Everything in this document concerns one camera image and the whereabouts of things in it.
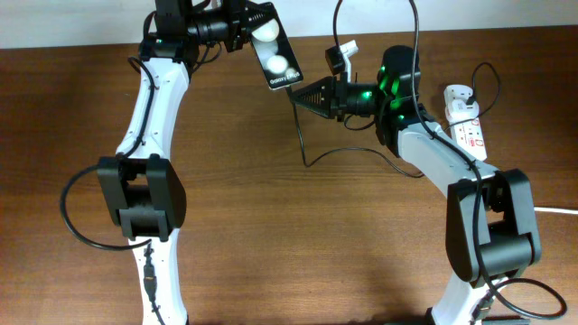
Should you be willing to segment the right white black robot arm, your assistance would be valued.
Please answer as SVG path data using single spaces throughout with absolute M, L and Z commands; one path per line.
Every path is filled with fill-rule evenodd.
M 501 171 L 461 149 L 418 102 L 419 55 L 385 50 L 374 84 L 351 83 L 346 72 L 288 93 L 293 106 L 343 120 L 373 119 L 381 144 L 413 164 L 446 198 L 445 249 L 452 275 L 424 324 L 482 324 L 494 301 L 528 322 L 534 313 L 501 294 L 537 263 L 542 245 L 528 177 Z

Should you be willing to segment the black Samsung Galaxy flip phone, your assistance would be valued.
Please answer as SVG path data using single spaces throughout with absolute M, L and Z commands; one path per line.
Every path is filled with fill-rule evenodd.
M 287 88 L 303 81 L 302 70 L 276 9 L 275 38 L 254 38 L 250 34 L 250 41 L 270 89 Z

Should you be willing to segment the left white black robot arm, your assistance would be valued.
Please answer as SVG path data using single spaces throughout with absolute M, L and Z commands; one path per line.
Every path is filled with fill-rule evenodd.
M 172 167 L 172 136 L 182 98 L 201 65 L 200 47 L 242 49 L 253 31 L 278 14 L 272 3 L 158 1 L 144 19 L 134 63 L 140 87 L 126 135 L 97 175 L 112 222 L 133 253 L 145 324 L 186 324 L 177 241 L 187 210 L 185 189 Z

